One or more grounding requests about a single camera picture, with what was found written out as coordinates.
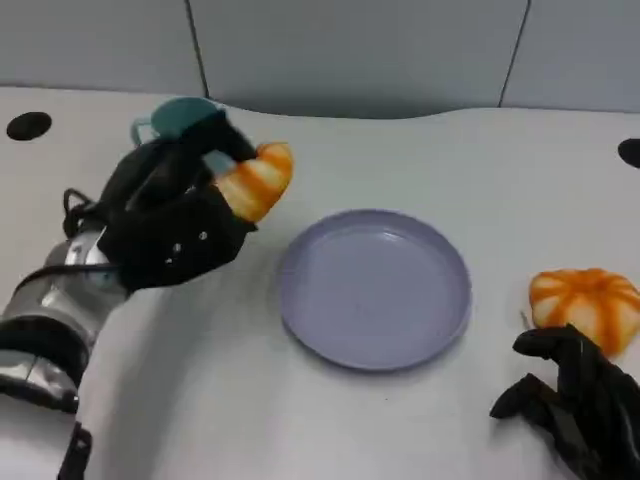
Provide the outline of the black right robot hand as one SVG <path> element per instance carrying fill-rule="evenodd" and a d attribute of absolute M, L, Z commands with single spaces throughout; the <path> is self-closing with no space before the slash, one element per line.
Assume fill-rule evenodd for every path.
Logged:
<path fill-rule="evenodd" d="M 559 458 L 580 479 L 639 477 L 639 384 L 572 325 L 528 330 L 513 350 L 552 360 L 557 387 L 527 374 L 490 410 L 520 417 L 552 439 Z"/>

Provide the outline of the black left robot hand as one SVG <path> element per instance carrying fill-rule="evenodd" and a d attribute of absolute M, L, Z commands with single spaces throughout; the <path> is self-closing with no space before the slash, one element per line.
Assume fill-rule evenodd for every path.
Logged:
<path fill-rule="evenodd" d="M 217 269 L 256 231 L 213 185 L 204 158 L 214 151 L 234 165 L 256 153 L 220 110 L 118 163 L 97 204 L 105 222 L 98 248 L 127 290 L 177 285 Z"/>

